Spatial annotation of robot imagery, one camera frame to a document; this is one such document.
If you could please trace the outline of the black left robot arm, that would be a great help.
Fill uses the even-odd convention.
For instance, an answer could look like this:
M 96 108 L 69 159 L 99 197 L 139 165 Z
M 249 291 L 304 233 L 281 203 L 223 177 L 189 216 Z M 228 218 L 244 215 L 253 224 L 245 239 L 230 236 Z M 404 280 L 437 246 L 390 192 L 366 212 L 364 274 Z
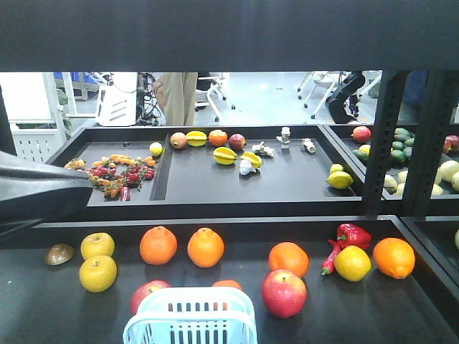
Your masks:
M 37 225 L 86 221 L 89 175 L 1 152 L 1 248 L 27 246 Z

